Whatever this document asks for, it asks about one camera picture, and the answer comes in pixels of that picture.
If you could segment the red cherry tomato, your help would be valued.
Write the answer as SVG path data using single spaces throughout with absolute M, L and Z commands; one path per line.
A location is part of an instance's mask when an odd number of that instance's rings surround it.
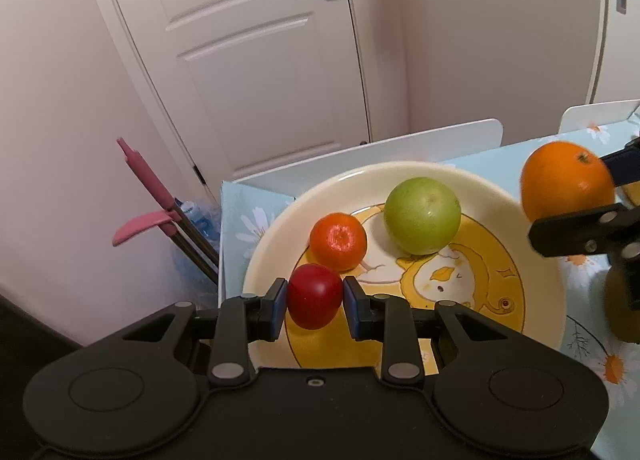
M 318 264 L 297 267 L 288 280 L 286 305 L 293 321 L 306 330 L 329 324 L 343 302 L 342 278 Z

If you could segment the white chair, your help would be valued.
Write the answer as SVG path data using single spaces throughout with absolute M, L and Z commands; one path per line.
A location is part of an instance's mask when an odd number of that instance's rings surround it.
M 395 161 L 446 161 L 495 149 L 501 145 L 502 136 L 503 126 L 498 120 L 472 121 L 337 150 L 246 176 L 239 182 L 297 197 L 355 168 Z
M 628 120 L 639 111 L 638 99 L 573 106 L 561 116 L 559 134 Z

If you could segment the pink handled tool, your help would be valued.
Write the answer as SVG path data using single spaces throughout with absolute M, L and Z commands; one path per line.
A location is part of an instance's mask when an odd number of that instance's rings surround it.
M 114 230 L 111 245 L 117 248 L 148 232 L 159 232 L 169 240 L 169 257 L 178 274 L 198 290 L 214 292 L 221 258 L 212 217 L 196 202 L 183 201 L 172 194 L 142 153 L 126 139 L 119 137 L 116 144 L 150 203 L 146 210 L 131 214 Z

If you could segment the green apple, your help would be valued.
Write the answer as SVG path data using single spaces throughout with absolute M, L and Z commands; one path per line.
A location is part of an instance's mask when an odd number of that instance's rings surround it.
M 448 246 L 461 223 L 461 206 L 454 192 L 438 180 L 404 180 L 388 195 L 383 210 L 388 235 L 411 255 L 430 255 Z

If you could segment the white chair back right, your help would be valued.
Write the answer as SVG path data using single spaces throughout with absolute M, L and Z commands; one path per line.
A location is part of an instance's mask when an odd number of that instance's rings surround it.
M 638 99 L 573 106 L 561 116 L 559 134 L 628 120 L 639 111 Z

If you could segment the orange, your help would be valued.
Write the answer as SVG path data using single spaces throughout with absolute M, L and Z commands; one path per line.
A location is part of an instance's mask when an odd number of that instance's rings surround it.
M 562 140 L 548 142 L 528 157 L 520 189 L 521 205 L 531 222 L 615 201 L 615 185 L 603 161 L 588 149 Z

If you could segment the white chair back left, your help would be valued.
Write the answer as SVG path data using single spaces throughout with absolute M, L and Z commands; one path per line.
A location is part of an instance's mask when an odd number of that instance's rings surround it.
M 297 197 L 355 168 L 395 161 L 446 161 L 495 149 L 501 145 L 502 136 L 503 126 L 498 120 L 472 121 L 337 150 L 246 176 L 239 182 Z

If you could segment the brown kiwi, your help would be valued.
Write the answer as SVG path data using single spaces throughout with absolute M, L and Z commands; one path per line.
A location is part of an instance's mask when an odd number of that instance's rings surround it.
M 639 343 L 639 261 L 611 267 L 605 278 L 603 309 L 616 339 Z

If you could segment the cream duck plate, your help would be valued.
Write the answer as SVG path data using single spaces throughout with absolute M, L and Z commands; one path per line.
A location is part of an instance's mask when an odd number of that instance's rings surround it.
M 449 187 L 462 211 L 457 235 L 429 256 L 410 256 L 396 249 L 383 222 L 390 192 L 419 176 Z M 311 228 L 334 212 L 357 217 L 367 232 L 367 254 L 351 273 L 368 295 L 397 295 L 415 308 L 451 300 L 550 347 L 560 347 L 566 294 L 558 265 L 532 249 L 529 221 L 510 194 L 489 180 L 447 165 L 372 164 L 300 194 L 258 243 L 245 274 L 244 293 L 263 295 L 273 280 L 288 278 L 296 267 L 312 262 Z

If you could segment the small tangerine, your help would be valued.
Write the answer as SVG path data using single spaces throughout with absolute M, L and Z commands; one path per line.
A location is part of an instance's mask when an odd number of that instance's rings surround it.
M 353 215 L 331 213 L 311 228 L 310 253 L 317 263 L 334 272 L 354 269 L 366 255 L 367 248 L 367 233 Z

